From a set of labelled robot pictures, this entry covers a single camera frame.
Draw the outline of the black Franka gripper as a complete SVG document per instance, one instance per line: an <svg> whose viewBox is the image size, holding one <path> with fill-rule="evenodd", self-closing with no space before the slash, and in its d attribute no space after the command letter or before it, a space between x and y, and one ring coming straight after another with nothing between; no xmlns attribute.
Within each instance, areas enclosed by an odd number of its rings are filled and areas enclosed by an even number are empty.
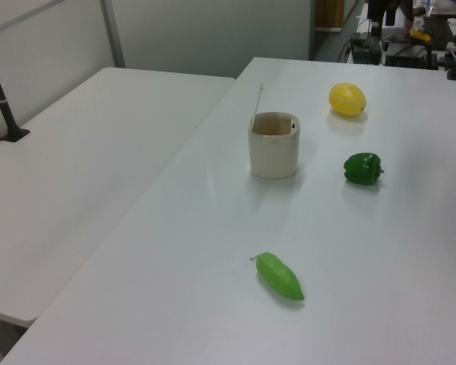
<svg viewBox="0 0 456 365"><path fill-rule="evenodd" d="M381 13L385 13L385 26L394 26L394 12L397 9L395 0L368 0L368 13L371 22L379 22Z"/></svg>

